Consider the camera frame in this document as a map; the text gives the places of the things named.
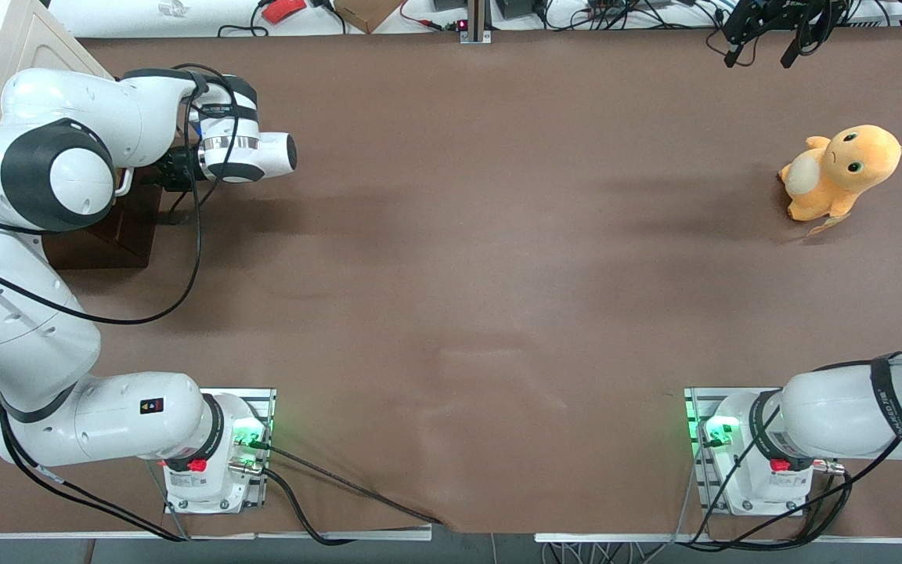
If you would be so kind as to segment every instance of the orange plush toy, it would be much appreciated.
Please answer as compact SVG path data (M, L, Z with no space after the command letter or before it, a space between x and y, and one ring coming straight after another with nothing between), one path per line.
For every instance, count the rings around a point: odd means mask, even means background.
M779 172L792 198L788 217L808 222L829 215L816 235L851 213L865 190L888 179L900 163L902 146L892 133L876 125L845 129L834 139L806 139L809 150Z

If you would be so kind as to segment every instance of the cable connector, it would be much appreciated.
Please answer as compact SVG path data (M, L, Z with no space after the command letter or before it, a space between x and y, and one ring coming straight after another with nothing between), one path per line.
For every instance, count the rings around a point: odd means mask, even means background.
M247 461L243 458L232 458L229 461L229 470L239 472L240 474L261 475L264 471L264 465L257 461Z
M844 472L847 472L847 468L844 468L842 464L834 463L834 461L822 461L817 458L817 460L813 461L813 471L823 472L827 475L844 475Z
M264 443L262 440L240 440L239 444L244 447L250 447L250 449L269 450L269 443Z

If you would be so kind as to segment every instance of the warning label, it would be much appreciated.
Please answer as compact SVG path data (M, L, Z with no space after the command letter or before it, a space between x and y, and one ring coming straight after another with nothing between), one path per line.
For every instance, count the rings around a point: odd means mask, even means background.
M806 478L804 475L792 474L792 472L778 472L770 475L767 482L776 488L795 488L795 486L805 485Z
M207 478L200 478L190 474L170 474L169 484L176 488L200 488L207 485Z

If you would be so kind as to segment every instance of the red object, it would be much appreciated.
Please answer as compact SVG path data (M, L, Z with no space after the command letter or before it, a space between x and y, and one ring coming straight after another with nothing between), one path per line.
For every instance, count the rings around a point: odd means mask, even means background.
M264 8L262 15L264 15L266 21L279 23L290 14L304 9L305 0L276 0L276 2Z
M788 472L792 465L788 463L786 460L782 460L781 458L772 458L770 462L770 470L772 472Z
M204 460L204 458L197 458L196 460L186 463L186 467L191 472L203 472L204 469L207 468L207 460Z

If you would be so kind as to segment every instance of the cardboard box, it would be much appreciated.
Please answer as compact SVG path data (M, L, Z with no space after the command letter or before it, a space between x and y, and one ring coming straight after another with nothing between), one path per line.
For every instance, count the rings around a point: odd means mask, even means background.
M399 9L402 0L335 0L336 14L348 24L371 33L386 18Z

